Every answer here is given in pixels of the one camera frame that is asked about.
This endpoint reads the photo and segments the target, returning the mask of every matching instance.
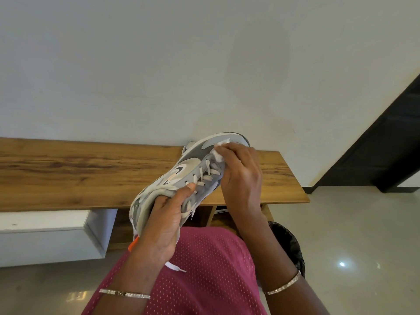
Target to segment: wood grain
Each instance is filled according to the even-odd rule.
[[[0,212],[128,208],[182,147],[0,138]],[[260,151],[261,202],[309,202],[279,152]],[[201,205],[223,205],[218,188]]]

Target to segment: wrist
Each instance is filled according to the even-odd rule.
[[[158,270],[158,273],[166,263],[163,258],[164,253],[153,243],[146,243],[140,240],[131,254],[137,263],[143,266],[148,265],[151,270]]]
[[[267,218],[261,212],[260,207],[254,210],[245,210],[239,214],[231,214],[231,216],[241,236],[252,235],[260,232],[262,228],[268,227]]]

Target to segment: silver bangle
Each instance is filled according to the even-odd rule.
[[[104,294],[118,295],[118,296],[124,296],[124,297],[134,297],[137,299],[150,299],[150,295],[120,292],[120,291],[114,291],[113,289],[100,289],[99,292],[104,293]]]
[[[294,278],[292,278],[290,280],[290,282],[288,282],[287,284],[283,285],[282,287],[280,287],[278,289],[275,289],[274,291],[263,292],[263,293],[264,294],[267,294],[267,295],[273,295],[275,293],[284,291],[286,288],[288,288],[288,287],[292,286],[293,284],[295,284],[297,282],[297,280],[299,280],[299,278],[300,278],[300,271],[298,270],[296,276]]]

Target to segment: person's right hand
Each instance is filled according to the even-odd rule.
[[[225,159],[225,172],[220,183],[229,213],[240,229],[241,224],[260,218],[261,185],[263,172],[258,153],[240,143],[215,146]]]

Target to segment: sneaker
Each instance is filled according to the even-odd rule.
[[[130,221],[134,236],[141,235],[158,196],[171,198],[179,188],[190,182],[194,182],[197,188],[181,206],[179,226],[181,227],[186,219],[194,214],[197,206],[219,186],[223,177],[224,162],[213,148],[215,144],[221,142],[237,142],[249,146],[248,140],[238,133],[218,133],[196,143],[189,142],[175,166],[141,191],[131,204]]]

